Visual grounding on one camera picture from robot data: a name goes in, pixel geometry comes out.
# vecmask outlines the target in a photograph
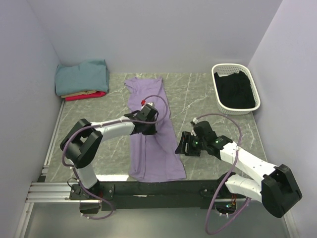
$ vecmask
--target basket rim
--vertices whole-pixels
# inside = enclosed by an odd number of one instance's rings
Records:
[[[254,85],[254,90],[255,90],[255,94],[257,96],[257,99],[258,99],[258,104],[254,107],[254,108],[247,108],[247,109],[235,109],[235,108],[229,108],[229,107],[226,107],[224,104],[221,103],[220,101],[220,98],[219,98],[219,95],[218,95],[218,90],[217,90],[217,86],[216,86],[216,81],[214,79],[214,68],[216,68],[217,66],[225,66],[225,65],[235,65],[235,66],[239,66],[239,67],[242,67],[244,68],[248,74],[250,75],[250,78],[249,80],[253,83]],[[252,78],[252,75],[251,75],[251,72],[249,71],[249,69],[247,67],[245,67],[244,65],[242,64],[238,64],[238,63],[218,63],[218,64],[215,64],[212,69],[211,69],[211,74],[212,74],[212,81],[213,81],[213,85],[214,85],[214,89],[215,89],[215,92],[216,92],[216,97],[217,97],[217,100],[218,100],[218,103],[220,104],[221,107],[223,107],[224,109],[228,110],[228,111],[234,111],[234,112],[251,112],[251,111],[255,111],[256,109],[258,109],[260,107],[260,104],[261,104],[261,100],[260,100],[260,97],[259,97],[259,94],[258,94],[258,90],[256,88],[256,85],[254,83],[254,80]]]

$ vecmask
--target laundry basket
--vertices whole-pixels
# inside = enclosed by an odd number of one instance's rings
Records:
[[[220,99],[219,99],[216,81],[214,79],[214,74],[218,73],[218,75],[220,77],[222,77],[222,76],[228,76],[228,75],[233,74],[233,73],[239,73],[239,71],[244,72],[250,80],[250,85],[251,85],[253,97],[254,97],[254,100],[256,102],[256,106],[254,108],[247,108],[247,109],[228,108],[224,104],[222,104]],[[213,80],[213,85],[215,88],[215,95],[217,98],[218,108],[223,114],[243,115],[243,114],[248,114],[249,112],[254,111],[254,110],[259,108],[259,106],[261,104],[259,94],[258,94],[257,88],[254,84],[253,78],[252,78],[251,73],[248,70],[248,68],[244,67],[241,64],[236,64],[236,63],[220,63],[220,64],[216,64],[214,67],[212,67],[211,73],[212,73],[212,80]]]

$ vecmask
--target black cloth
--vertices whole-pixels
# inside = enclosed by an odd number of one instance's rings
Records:
[[[219,99],[226,107],[248,109],[256,106],[250,80],[244,72],[240,71],[223,77],[215,73],[214,79]]]

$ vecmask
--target tan folded cloth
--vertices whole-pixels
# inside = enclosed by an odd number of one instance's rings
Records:
[[[61,98],[67,98],[67,97],[73,97],[73,96],[79,96],[79,95],[89,95],[89,94],[93,94],[93,93],[96,93],[96,91],[95,90],[83,91],[83,92],[79,92],[79,93],[64,95],[64,96],[61,96]]]

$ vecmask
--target gray marble surface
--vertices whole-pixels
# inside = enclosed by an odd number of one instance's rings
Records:
[[[88,121],[116,119],[128,113],[129,92],[123,82],[131,77],[163,77],[171,111],[171,120],[177,140],[182,131],[191,131],[190,121],[206,113],[219,113],[214,95],[212,77],[209,73],[140,73],[110,74],[109,93],[102,98],[66,102],[61,115],[61,122],[56,133],[56,143],[46,182],[65,182],[73,177],[72,171],[61,163],[59,145],[75,123],[82,118]],[[231,116],[241,126],[243,132],[241,147],[266,161],[257,126],[252,113]],[[206,118],[217,133],[238,140],[238,129],[220,116]],[[187,179],[218,179],[228,171],[230,164],[202,152],[200,157],[181,156]],[[128,178],[130,166],[129,136],[114,138],[102,143],[93,161],[95,173],[100,180],[131,180]],[[246,176],[238,169],[238,174]]]

